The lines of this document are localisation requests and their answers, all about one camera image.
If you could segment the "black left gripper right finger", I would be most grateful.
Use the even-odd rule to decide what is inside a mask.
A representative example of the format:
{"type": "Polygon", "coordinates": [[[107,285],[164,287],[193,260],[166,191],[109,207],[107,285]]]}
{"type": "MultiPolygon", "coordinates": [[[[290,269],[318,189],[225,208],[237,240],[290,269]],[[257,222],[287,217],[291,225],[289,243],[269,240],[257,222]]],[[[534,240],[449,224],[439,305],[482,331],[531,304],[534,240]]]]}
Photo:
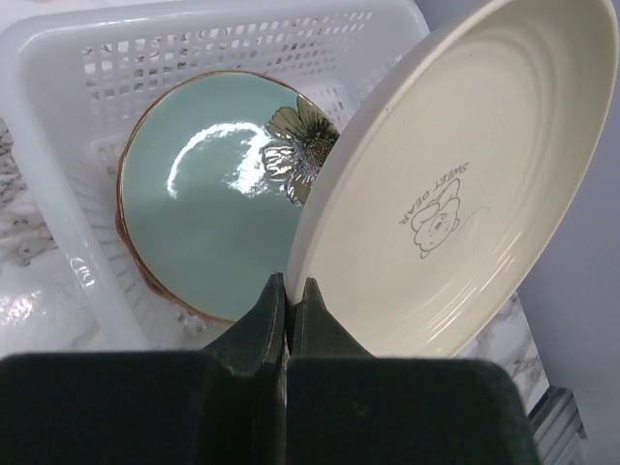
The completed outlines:
{"type": "Polygon", "coordinates": [[[464,358],[371,356],[309,278],[286,369],[288,464],[538,464],[515,384],[464,358]]]}

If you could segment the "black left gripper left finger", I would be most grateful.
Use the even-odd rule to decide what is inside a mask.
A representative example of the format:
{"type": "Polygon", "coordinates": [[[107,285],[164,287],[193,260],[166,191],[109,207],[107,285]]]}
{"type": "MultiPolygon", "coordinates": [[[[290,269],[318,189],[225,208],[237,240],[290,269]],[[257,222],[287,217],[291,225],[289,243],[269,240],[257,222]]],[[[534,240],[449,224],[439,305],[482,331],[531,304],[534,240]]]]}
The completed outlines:
{"type": "Polygon", "coordinates": [[[285,290],[197,350],[1,361],[5,464],[275,464],[285,290]]]}

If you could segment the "cream sweet bear plate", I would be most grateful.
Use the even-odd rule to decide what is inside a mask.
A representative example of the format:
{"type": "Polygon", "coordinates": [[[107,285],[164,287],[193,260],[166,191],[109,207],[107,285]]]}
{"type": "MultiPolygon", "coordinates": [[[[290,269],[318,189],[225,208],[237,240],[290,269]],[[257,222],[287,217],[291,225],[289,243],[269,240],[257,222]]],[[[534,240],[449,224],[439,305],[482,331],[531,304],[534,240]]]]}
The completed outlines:
{"type": "Polygon", "coordinates": [[[532,269],[612,100],[608,1],[490,1],[377,84],[326,159],[286,272],[379,357],[452,357],[532,269]]]}

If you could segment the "pale aqua brown-rimmed plate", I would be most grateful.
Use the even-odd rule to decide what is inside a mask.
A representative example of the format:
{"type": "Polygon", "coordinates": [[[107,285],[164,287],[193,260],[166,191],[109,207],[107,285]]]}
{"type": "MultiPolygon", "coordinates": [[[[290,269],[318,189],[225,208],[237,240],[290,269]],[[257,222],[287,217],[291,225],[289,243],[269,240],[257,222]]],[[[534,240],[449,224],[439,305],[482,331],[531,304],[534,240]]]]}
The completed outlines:
{"type": "Polygon", "coordinates": [[[178,84],[124,149],[124,215],[143,262],[198,311],[239,320],[286,267],[338,136],[319,107],[271,77],[220,71],[178,84]]]}

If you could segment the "pink polka dot plate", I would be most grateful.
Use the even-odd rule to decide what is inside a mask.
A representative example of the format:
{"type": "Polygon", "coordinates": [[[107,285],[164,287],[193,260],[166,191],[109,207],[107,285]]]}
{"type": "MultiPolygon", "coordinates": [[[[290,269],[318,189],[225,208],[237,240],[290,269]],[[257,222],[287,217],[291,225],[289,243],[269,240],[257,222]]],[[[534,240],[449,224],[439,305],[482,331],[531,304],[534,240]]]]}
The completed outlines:
{"type": "Polygon", "coordinates": [[[172,294],[164,285],[162,285],[159,280],[153,275],[153,273],[148,269],[148,267],[143,262],[140,254],[138,253],[132,238],[129,235],[127,224],[124,215],[124,206],[122,201],[122,175],[124,170],[125,159],[127,157],[127,153],[125,151],[122,152],[118,159],[117,163],[117,176],[116,176],[116,185],[115,185],[115,195],[116,195],[116,208],[115,208],[115,228],[116,231],[121,238],[122,242],[125,244],[126,248],[129,251],[129,254],[132,257],[132,260],[136,264],[139,274],[142,277],[145,285],[149,290],[151,290],[155,295],[162,297],[166,301],[172,302],[184,310],[187,310],[191,315],[198,317],[204,321],[208,322],[216,322],[216,323],[226,323],[226,324],[235,324],[237,320],[224,319],[220,317],[216,317],[209,314],[204,314],[198,311],[196,308],[189,305],[182,299],[179,299],[176,295],[172,294]]]}

